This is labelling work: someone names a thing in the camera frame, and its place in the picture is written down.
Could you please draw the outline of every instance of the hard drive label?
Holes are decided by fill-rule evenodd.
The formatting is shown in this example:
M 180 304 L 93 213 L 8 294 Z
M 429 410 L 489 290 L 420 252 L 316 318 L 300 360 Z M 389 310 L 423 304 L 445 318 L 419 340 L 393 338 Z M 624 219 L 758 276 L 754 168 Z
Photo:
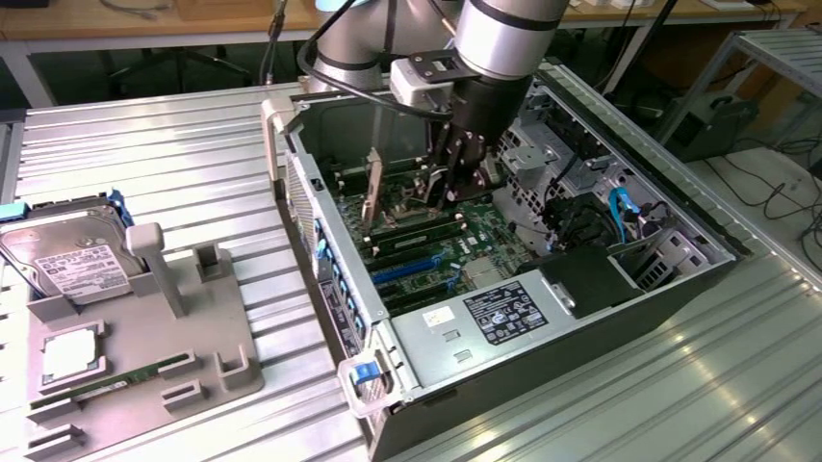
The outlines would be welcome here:
M 491 345 L 505 343 L 548 323 L 517 281 L 467 298 L 464 306 Z
M 125 271 L 106 245 L 38 258 L 34 264 L 69 298 L 92 295 L 128 284 Z

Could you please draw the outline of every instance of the black chair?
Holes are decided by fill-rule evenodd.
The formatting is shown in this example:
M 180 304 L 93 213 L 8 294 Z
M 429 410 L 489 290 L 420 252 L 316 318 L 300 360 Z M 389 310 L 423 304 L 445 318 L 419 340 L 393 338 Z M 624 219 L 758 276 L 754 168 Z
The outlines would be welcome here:
M 174 62 L 178 93 L 184 93 L 186 91 L 185 72 L 189 61 L 202 63 L 217 70 L 238 76 L 242 79 L 242 87 L 248 87 L 252 84 L 253 79 L 250 72 L 225 60 L 226 52 L 222 45 L 217 45 L 217 54 L 213 57 L 196 52 L 194 49 L 198 48 L 177 46 L 172 48 L 162 48 L 160 51 L 154 52 L 150 48 L 142 48 L 140 50 L 142 52 L 142 59 L 136 64 L 132 64 L 122 69 L 116 68 L 110 52 L 108 50 L 100 51 L 98 56 L 105 69 L 105 74 L 108 76 L 109 94 L 112 97 L 125 97 L 126 86 L 122 81 L 125 78 L 144 70 L 149 70 L 166 61 Z

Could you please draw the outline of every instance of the white label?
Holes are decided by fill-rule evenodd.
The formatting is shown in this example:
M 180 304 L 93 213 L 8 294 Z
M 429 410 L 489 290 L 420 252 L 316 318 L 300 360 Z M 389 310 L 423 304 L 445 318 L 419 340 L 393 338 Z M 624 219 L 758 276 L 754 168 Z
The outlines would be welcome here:
M 125 380 L 121 380 L 120 382 L 114 382 L 110 385 L 106 385 L 100 388 L 94 388 L 89 392 L 76 395 L 74 401 L 84 401 L 89 398 L 98 397 L 100 395 L 105 395 L 108 392 L 113 392 L 114 390 L 118 390 L 120 388 L 125 388 L 125 386 L 128 386 L 128 382 Z
M 46 342 L 42 355 L 42 374 L 52 380 L 82 372 L 96 359 L 96 334 L 89 329 L 57 335 Z
M 128 284 L 125 271 L 106 245 L 38 258 L 34 264 L 69 298 Z
M 428 311 L 423 313 L 423 319 L 425 320 L 425 324 L 428 327 L 435 327 L 453 319 L 453 312 L 451 311 L 449 306 L 443 306 L 441 308 L 436 308 L 433 311 Z

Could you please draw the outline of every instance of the metal bracket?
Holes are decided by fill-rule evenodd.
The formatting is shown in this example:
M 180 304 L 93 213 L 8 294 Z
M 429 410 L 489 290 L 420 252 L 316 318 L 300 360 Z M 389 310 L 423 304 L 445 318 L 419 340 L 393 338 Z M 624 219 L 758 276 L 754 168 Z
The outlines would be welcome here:
M 479 73 L 464 64 L 453 48 L 415 53 L 408 57 L 408 61 L 420 78 L 429 84 L 457 82 L 479 77 Z

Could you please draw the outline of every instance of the blue pcie slot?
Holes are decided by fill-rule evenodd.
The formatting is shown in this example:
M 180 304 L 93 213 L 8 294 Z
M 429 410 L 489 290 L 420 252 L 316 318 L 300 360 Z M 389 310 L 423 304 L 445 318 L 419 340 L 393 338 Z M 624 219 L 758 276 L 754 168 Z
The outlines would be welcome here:
M 343 277 L 343 271 L 336 263 L 336 258 L 333 256 L 333 251 L 330 250 L 330 245 L 328 239 L 325 238 L 325 233 L 322 232 L 322 224 L 320 220 L 314 218 L 313 220 L 313 231 L 317 239 L 317 248 L 314 256 L 317 260 L 328 259 L 330 262 L 330 275 L 332 280 L 336 283 L 336 288 L 338 293 L 343 295 L 344 306 L 348 311 L 348 316 L 353 322 L 353 328 L 357 333 L 359 338 L 364 339 L 365 334 L 365 324 L 361 320 L 360 313 L 357 310 L 357 305 L 355 304 L 353 299 L 351 298 L 351 289 L 348 288 L 348 283 L 345 282 L 345 278 Z
M 373 284 L 383 284 L 385 282 L 391 282 L 399 279 L 400 277 L 409 276 L 411 274 L 416 274 L 417 272 L 432 270 L 441 263 L 443 255 L 444 253 L 440 253 L 437 255 L 433 255 L 429 258 L 417 260 L 416 262 L 403 265 L 401 267 L 396 269 L 391 269 L 388 271 L 380 272 L 375 274 L 373 276 L 371 276 L 371 281 L 373 282 Z

